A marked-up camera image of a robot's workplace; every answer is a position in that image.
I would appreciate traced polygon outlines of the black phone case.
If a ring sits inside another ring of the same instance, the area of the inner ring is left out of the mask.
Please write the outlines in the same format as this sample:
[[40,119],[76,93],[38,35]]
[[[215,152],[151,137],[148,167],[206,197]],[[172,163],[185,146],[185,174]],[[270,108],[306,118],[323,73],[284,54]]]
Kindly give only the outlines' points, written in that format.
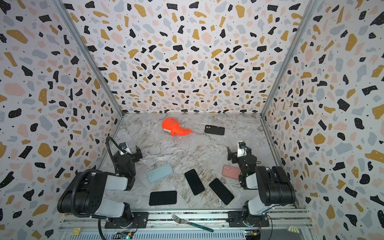
[[205,126],[205,133],[223,136],[225,134],[225,128],[224,127],[218,127],[218,126],[212,126],[212,125],[206,125]]

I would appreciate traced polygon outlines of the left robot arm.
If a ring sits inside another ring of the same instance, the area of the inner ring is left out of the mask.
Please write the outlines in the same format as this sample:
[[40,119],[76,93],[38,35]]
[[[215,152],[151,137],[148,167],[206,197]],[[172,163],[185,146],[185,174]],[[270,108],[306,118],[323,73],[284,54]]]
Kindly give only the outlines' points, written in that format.
[[105,191],[127,192],[136,181],[136,166],[143,158],[142,151],[130,153],[120,144],[120,150],[112,155],[116,173],[89,169],[76,174],[62,196],[57,209],[62,214],[72,214],[77,218],[106,220],[106,227],[132,228],[138,226],[128,203],[115,202],[104,196]]

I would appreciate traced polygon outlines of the blue smartphone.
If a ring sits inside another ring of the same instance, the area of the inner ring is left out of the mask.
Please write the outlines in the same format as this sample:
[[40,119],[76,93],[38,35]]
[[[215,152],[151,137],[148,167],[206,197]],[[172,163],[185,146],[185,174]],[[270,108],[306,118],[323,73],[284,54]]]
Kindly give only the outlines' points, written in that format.
[[184,173],[184,175],[194,196],[205,191],[205,187],[195,169],[187,171],[186,173]]

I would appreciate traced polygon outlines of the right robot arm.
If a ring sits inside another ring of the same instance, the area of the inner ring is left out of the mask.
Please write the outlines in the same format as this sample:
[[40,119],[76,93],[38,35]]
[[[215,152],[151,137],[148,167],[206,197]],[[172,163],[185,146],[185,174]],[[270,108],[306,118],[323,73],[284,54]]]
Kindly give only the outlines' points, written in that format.
[[258,195],[246,201],[241,212],[229,214],[231,227],[262,225],[268,220],[267,212],[277,206],[294,204],[296,193],[283,167],[265,167],[252,150],[240,142],[236,152],[228,150],[228,161],[238,164],[237,179],[244,190],[256,190]]

